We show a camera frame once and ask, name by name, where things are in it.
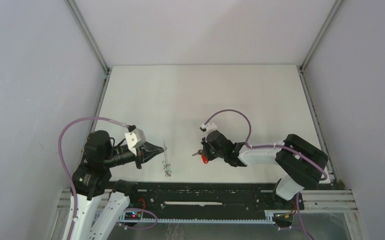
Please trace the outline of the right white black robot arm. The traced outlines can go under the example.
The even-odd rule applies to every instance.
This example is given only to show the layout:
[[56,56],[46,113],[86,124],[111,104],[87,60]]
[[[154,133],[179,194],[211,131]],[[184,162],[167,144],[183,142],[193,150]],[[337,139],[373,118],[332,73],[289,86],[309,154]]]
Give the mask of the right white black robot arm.
[[286,208],[297,193],[315,188],[320,181],[326,180],[328,155],[296,134],[289,134],[285,140],[262,148],[248,148],[245,142],[233,143],[218,130],[213,130],[201,139],[201,145],[198,153],[204,163],[220,158],[232,167],[280,166],[286,176],[277,182],[271,195],[271,202],[277,209]]

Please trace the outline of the metal disc keyring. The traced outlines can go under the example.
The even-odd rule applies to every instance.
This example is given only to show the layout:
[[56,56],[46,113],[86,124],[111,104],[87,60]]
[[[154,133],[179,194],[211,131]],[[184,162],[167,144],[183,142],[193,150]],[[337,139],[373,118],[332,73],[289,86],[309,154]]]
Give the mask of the metal disc keyring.
[[167,152],[167,145],[166,141],[163,141],[163,154],[164,154],[164,160],[162,162],[163,164],[163,170],[164,170],[164,175],[167,178],[170,178],[172,176],[172,170],[171,170],[171,164],[169,163],[169,158],[168,158],[168,152]]

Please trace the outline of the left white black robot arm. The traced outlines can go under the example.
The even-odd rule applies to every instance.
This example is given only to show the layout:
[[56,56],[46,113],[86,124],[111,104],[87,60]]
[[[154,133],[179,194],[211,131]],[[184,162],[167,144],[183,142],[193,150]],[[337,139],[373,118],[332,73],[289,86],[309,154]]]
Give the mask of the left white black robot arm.
[[94,219],[110,183],[111,168],[135,163],[141,169],[143,164],[166,150],[145,141],[140,129],[129,131],[127,136],[133,139],[116,144],[105,130],[88,135],[82,162],[69,175],[70,207],[63,239],[105,240],[120,216],[140,202],[138,184],[120,179],[114,183],[104,210],[97,220]]

